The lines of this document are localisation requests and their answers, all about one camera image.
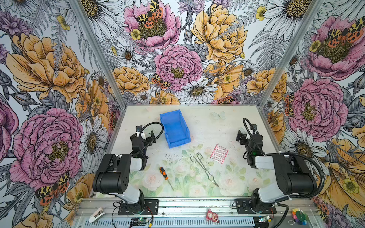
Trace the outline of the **orange black handled screwdriver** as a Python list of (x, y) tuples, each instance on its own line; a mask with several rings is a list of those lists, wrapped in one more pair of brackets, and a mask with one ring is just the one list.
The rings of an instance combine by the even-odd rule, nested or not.
[(160, 167), (159, 168), (159, 171), (163, 175), (164, 179), (169, 183), (169, 185), (172, 188), (172, 190), (174, 191), (174, 188), (173, 188), (172, 184), (169, 181), (169, 177), (167, 176), (167, 173), (166, 173), (165, 169), (163, 167)]

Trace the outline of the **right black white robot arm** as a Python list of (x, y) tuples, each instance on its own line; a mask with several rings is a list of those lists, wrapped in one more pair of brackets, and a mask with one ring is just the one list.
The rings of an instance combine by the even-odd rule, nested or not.
[(289, 199), (312, 198), (320, 193), (324, 186), (324, 173), (319, 171), (319, 181), (309, 170), (307, 164), (315, 161), (306, 155), (296, 153), (263, 152), (263, 137), (255, 127), (249, 132), (238, 131), (236, 141), (245, 146), (243, 158), (253, 169), (274, 171), (275, 180), (264, 188), (253, 190), (250, 199), (236, 201), (239, 214), (269, 213), (275, 206)]

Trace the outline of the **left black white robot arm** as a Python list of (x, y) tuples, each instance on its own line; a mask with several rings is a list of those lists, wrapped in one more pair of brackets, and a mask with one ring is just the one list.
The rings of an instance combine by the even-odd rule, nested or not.
[(93, 191), (120, 199), (120, 216), (156, 215), (159, 201), (146, 200), (142, 190), (129, 182), (130, 173), (145, 170), (146, 150), (155, 140), (154, 132), (145, 133), (142, 126), (137, 126), (130, 140), (130, 154), (104, 155), (93, 180)]

